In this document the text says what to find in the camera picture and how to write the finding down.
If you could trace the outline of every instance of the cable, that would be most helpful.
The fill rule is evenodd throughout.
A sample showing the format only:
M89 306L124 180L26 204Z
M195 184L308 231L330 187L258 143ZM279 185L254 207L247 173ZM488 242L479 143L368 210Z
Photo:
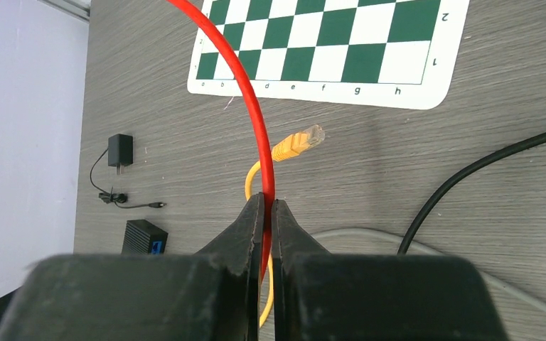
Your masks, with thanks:
M415 217L415 219L413 219L411 226L409 226L409 229L405 233L405 236L403 237L403 240L401 241L401 245L399 246L397 253L398 254L407 253L407 250L409 249L409 245L413 241L413 238L415 237L417 230L419 229L419 227L422 226L422 223L424 222L428 214L430 214L434 206L436 206L436 204L441 200L441 198L453 186L457 185L459 181L462 181L468 175L471 175L472 173L492 163L495 163L496 161L507 158L508 156L512 156L516 153L520 153L521 151L525 151L527 149L539 146L541 144L546 144L546 132L543 134L539 134L537 136L531 137L530 139L526 139L524 141L518 142L511 146L502 148L496 151L495 153L492 153L491 155L481 158L480 160L472 163L471 165L457 172L455 175L451 176L447 181L445 181L441 185L441 187L439 187L439 189L436 192L434 192L434 194L428 199L428 201L426 201L426 203L424 204L422 209L419 211L419 213L417 213L417 216Z
M399 243L403 240L403 238L395 234L379 231L376 229L363 229L363 228L332 229L325 232L313 233L311 236L313 236L316 239L320 239L320 238L340 237L340 236L351 235L351 234L355 236L360 236L360 237L369 236L369 237L385 240L387 242L392 242L392 243ZM412 242L412 246L417 251L424 252L425 254L432 254L432 255L438 255L438 256L445 255L436 249L427 247L426 245L420 244L418 242ZM487 274L484 271L479 271L479 272L490 286L503 290L506 293L516 298L519 298L520 300L525 301L526 303L529 303L530 305L546 313L546 302L520 290L519 288L516 288L515 286L512 286L511 284L506 283L505 281L500 280L499 278L493 275Z
M298 133L292 134L281 142L279 142L271 150L271 155L273 160L276 162L281 162L289 158L295 158L300 155L302 152L313 148L314 146L319 145L326 138L326 133L323 129L315 124L314 126L309 127L307 130L300 131ZM252 181L256 174L260 171L260 161L257 161L246 175L246 181L244 182L244 194L246 201L252 196ZM269 269L269 293L267 296L267 303L264 305L264 309L260 314L259 319L259 328L262 328L264 323L267 321L271 309L273 308L273 258L269 253L269 258L267 260L267 267Z
M176 6L187 17L189 17L213 42L218 52L225 59L229 68L233 72L237 85L242 90L244 102L252 126L254 127L256 144L258 147L258 156L262 165L262 192L264 194L264 230L262 233L262 260L261 260L261 278L264 277L266 265L269 259L269 250L271 249L271 206L275 200L275 177L273 174L273 158L271 157L271 145L267 135L267 127L264 125L264 118L260 111L260 105L250 79L236 56L235 52L226 41L225 37L213 25L213 23L202 14L202 12L187 0L168 0Z
M95 166L97 165L98 162L100 162L100 160L103 158L103 156L107 153L107 149L105 149L105 151L102 153L102 155L100 155L99 158L97 158L97 160L95 161L95 163L93 163L93 166L91 167L91 171L89 172L89 181L91 182L91 185L93 185L93 187L97 188L99 190L99 194L97 195L97 197L99 199L101 199L101 201L105 202L106 204L109 204L111 202L114 203L114 205L116 205L116 207L118 208L123 208L125 210L128 210L128 209L131 209L131 208L140 208L140 207L151 207L151 208L162 208L164 206L166 206L166 203L165 202L150 202L149 204L140 204L140 205L133 205L133 206L120 206L120 204L123 204L125 202L127 202L127 200L129 199L129 197L124 194L124 193L114 193L114 188L112 187L112 189L110 190L110 192L106 192L103 188L95 185L95 183L93 182L93 169L95 169Z

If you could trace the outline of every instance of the yellow cable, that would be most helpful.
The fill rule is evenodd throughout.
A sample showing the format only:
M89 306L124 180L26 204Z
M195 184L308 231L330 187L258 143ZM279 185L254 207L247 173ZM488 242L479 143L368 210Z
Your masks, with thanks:
M280 162L287 160L288 158L293 158L303 151L313 148L320 144L326 135L323 132L323 129L314 125L311 128L308 128L305 131L292 134L286 137L283 141L279 142L271 150L271 155L274 161ZM256 173L260 171L260 161L257 161L246 175L246 181L244 184L244 194L246 195L246 201L252 196L252 181L256 176ZM267 297L267 304L264 305L264 309L259 318L259 328L262 328L264 322L267 321L271 309L273 308L273 258L269 253L269 261L267 262L267 268L269 271L269 295Z

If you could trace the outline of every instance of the red object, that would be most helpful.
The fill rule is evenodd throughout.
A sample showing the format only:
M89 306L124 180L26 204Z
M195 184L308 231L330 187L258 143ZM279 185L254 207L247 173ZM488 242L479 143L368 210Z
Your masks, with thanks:
M262 262L260 264L260 277L262 281L264 272L267 270L269 253L271 252L271 206L273 206L273 201L275 200L275 177L273 174L271 145L269 144L267 127L264 126L264 119L262 118L258 99L256 98L256 94L242 63L235 55L235 52L233 52L233 49L225 37L220 34L213 23L187 0L168 0L168 2L184 12L185 15L204 31L229 65L229 68L237 80L237 85L239 85L242 90L244 102L246 102L248 114L250 114L252 126L255 131L262 174L262 192L264 193L264 231L262 232Z

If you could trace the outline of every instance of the gray wood surface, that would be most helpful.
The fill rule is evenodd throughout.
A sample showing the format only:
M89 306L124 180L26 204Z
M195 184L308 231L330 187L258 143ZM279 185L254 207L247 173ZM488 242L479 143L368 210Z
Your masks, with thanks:
M252 128L241 98L225 109L228 97L187 92L195 36L166 1L93 1L76 252L120 252L125 220L138 218L168 230L167 252L194 252L243 206L244 177L257 159ZM261 104L272 143L312 124L326 130L323 144L275 168L277 197L305 229L404 233L454 172L546 131L546 1L472 0L449 95L435 109ZM116 133L134 136L135 164L116 176L101 162L96 182L129 193L129 203L162 200L166 208L119 210L97 199L89 169ZM546 301L546 146L457 185L417 240ZM367 237L322 242L346 252L397 247ZM546 340L544 313L502 291L493 296L512 340ZM271 334L267 323L261 336Z

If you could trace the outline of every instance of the blue label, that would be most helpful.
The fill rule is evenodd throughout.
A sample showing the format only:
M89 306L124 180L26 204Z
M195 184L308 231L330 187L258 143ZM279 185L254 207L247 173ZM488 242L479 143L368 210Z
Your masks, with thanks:
M152 254L159 254L162 250L162 242L154 242L151 245L151 253Z

